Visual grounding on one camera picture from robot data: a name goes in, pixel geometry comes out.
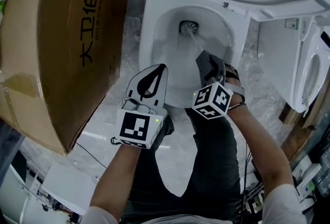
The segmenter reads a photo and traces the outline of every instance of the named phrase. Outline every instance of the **cardboard box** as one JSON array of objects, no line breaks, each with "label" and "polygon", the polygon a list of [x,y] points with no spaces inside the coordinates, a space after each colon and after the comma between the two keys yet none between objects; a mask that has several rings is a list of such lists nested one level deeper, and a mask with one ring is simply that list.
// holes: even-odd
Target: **cardboard box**
[{"label": "cardboard box", "polygon": [[127,0],[8,0],[0,117],[65,155],[119,76]]}]

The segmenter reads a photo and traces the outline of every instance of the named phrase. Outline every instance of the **white toilet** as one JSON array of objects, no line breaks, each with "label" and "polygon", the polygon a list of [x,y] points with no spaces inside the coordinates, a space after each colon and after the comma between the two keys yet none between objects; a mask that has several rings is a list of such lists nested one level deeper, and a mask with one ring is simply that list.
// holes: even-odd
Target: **white toilet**
[{"label": "white toilet", "polygon": [[201,88],[195,62],[200,50],[179,33],[181,21],[197,22],[199,45],[236,68],[250,18],[268,21],[329,10],[330,0],[146,0],[139,67],[165,63],[169,68],[165,102],[191,107],[192,93]]},{"label": "white toilet", "polygon": [[330,66],[330,19],[262,22],[258,59],[265,76],[298,113],[308,110]]}]

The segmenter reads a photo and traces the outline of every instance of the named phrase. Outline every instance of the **dark pants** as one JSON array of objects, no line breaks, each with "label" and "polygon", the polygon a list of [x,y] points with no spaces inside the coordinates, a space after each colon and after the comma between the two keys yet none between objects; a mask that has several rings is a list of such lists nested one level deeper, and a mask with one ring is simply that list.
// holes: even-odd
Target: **dark pants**
[{"label": "dark pants", "polygon": [[173,132],[169,118],[153,147],[141,150],[121,223],[142,223],[177,214],[234,219],[240,179],[233,130],[224,117],[206,120],[192,109],[186,112],[196,133],[197,155],[185,193],[178,197],[166,189],[156,163],[155,151],[162,138]]}]

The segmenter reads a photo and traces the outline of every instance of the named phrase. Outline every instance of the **white shirt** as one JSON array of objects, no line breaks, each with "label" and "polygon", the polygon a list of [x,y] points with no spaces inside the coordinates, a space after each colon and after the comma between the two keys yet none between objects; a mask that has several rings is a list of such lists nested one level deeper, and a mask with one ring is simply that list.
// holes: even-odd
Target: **white shirt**
[{"label": "white shirt", "polygon": [[[117,220],[107,211],[92,206],[80,224],[118,224]],[[232,224],[231,221],[204,218],[195,215],[174,215],[149,220],[144,224]],[[278,186],[267,196],[262,210],[262,224],[305,224],[306,218],[301,212],[298,194],[292,185]]]}]

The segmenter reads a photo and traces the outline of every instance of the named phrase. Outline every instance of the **white sleeve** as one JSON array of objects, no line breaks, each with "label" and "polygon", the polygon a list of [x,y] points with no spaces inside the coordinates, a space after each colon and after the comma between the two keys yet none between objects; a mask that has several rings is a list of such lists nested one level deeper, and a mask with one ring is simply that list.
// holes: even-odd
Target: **white sleeve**
[{"label": "white sleeve", "polygon": [[295,188],[280,185],[266,197],[262,210],[262,224],[305,224]]},{"label": "white sleeve", "polygon": [[87,209],[80,224],[118,224],[117,220],[107,211],[91,206]]}]

